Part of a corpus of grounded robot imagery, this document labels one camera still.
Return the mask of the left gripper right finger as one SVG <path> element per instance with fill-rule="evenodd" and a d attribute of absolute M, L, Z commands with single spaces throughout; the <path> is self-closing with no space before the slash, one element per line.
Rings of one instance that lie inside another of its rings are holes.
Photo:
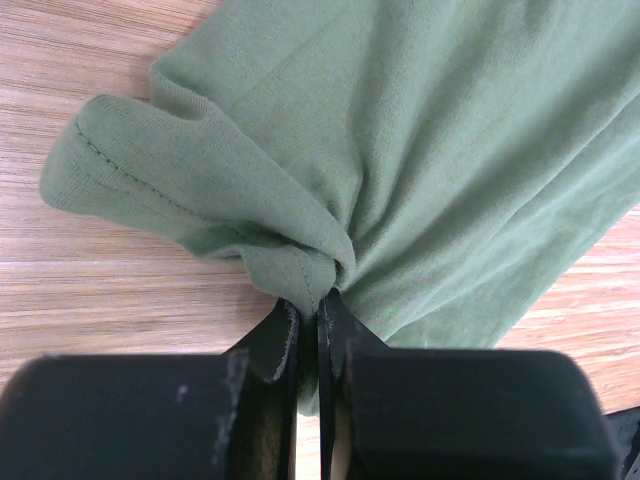
<path fill-rule="evenodd" d="M 351 347 L 368 352 L 387 345 L 351 313 L 337 289 L 321 300 L 316 323 L 321 477 L 344 479 L 351 450 L 350 406 L 344 387 L 348 353 Z"/>

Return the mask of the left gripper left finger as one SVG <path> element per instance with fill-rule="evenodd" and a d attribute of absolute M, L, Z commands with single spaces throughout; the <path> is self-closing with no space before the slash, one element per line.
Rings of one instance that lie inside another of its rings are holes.
<path fill-rule="evenodd" d="M 227 479 L 295 477 L 299 330 L 300 313 L 280 299 L 225 353 L 232 397 Z"/>

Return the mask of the green tank top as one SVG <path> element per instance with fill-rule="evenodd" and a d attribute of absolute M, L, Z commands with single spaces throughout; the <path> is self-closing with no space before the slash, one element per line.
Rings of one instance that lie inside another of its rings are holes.
<path fill-rule="evenodd" d="M 330 290 L 488 348 L 639 201 L 635 1 L 227 1 L 150 90 L 90 100 L 41 197 L 240 260 L 306 318 L 306 415 Z"/>

